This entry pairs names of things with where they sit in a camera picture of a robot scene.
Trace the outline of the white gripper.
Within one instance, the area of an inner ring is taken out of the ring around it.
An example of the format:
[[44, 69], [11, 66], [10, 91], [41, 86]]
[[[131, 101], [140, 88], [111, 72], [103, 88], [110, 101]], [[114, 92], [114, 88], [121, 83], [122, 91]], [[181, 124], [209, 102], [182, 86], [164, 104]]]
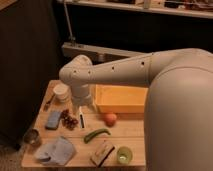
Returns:
[[79, 112], [79, 109], [82, 106], [89, 106], [93, 102], [91, 95], [88, 95], [88, 96], [85, 96], [85, 97], [72, 96], [71, 101], [72, 101], [72, 111], [73, 111], [74, 115], [76, 115]]

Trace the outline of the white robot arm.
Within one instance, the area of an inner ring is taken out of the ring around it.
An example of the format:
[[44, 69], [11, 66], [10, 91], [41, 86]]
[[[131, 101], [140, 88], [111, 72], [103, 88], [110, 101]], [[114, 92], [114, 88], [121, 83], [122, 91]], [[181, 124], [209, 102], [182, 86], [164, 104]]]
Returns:
[[79, 55], [59, 77], [77, 102], [91, 84], [146, 87], [147, 170], [213, 171], [213, 53], [177, 49], [99, 65]]

